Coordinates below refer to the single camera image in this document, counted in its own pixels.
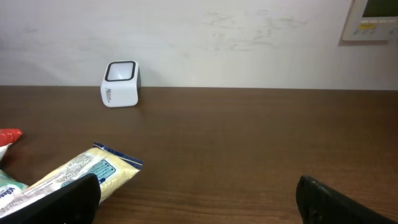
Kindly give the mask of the white shampoo tube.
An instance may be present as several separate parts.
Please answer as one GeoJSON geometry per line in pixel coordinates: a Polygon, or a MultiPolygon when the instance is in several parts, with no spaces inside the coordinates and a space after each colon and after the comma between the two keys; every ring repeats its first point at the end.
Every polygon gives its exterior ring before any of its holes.
{"type": "Polygon", "coordinates": [[[12,145],[12,143],[0,147],[0,160],[4,157],[5,153],[7,152],[8,148],[11,145],[12,145]]]}

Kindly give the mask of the orange spaghetti packet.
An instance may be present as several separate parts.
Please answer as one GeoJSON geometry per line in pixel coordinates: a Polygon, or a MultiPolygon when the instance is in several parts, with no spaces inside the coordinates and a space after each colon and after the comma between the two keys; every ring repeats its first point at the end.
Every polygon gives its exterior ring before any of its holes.
{"type": "Polygon", "coordinates": [[[17,128],[0,129],[0,146],[15,143],[22,136],[22,131],[17,128]]]}

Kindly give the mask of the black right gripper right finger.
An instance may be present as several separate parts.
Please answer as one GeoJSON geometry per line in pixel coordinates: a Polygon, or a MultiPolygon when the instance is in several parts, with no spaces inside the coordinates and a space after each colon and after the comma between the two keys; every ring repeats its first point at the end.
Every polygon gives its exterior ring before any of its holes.
{"type": "Polygon", "coordinates": [[[304,224],[397,224],[309,175],[296,188],[304,224]]]}

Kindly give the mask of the teal tissue pack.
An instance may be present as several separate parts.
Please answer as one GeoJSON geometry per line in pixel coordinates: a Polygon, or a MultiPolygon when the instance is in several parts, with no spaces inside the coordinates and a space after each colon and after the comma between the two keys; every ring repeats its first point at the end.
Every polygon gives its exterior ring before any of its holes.
{"type": "Polygon", "coordinates": [[[11,176],[1,170],[0,173],[0,206],[5,207],[12,202],[19,194],[21,194],[29,186],[18,182],[11,176]]]}

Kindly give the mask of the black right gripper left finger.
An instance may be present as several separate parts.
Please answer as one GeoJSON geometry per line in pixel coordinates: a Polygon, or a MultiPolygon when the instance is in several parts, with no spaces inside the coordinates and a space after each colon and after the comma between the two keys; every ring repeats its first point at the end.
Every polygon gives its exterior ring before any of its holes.
{"type": "Polygon", "coordinates": [[[1,218],[1,224],[91,224],[101,197],[98,178],[85,175],[1,218]]]}

